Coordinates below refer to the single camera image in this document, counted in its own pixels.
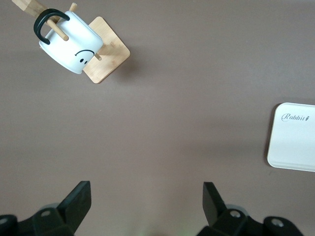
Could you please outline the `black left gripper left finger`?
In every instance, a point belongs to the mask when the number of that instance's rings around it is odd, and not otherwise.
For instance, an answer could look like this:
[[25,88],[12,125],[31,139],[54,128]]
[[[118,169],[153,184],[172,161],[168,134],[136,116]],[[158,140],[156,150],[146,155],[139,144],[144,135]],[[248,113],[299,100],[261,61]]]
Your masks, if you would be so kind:
[[12,214],[0,216],[2,236],[73,236],[92,205],[91,183],[81,181],[56,207],[46,207],[18,221]]

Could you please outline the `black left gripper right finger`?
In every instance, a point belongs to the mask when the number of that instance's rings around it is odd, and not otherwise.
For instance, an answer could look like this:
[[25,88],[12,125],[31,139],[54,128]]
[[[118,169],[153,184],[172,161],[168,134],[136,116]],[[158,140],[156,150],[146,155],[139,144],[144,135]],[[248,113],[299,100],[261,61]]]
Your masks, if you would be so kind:
[[203,183],[203,210],[208,222],[199,236],[301,236],[291,221],[268,216],[259,223],[242,210],[227,207],[214,183]]

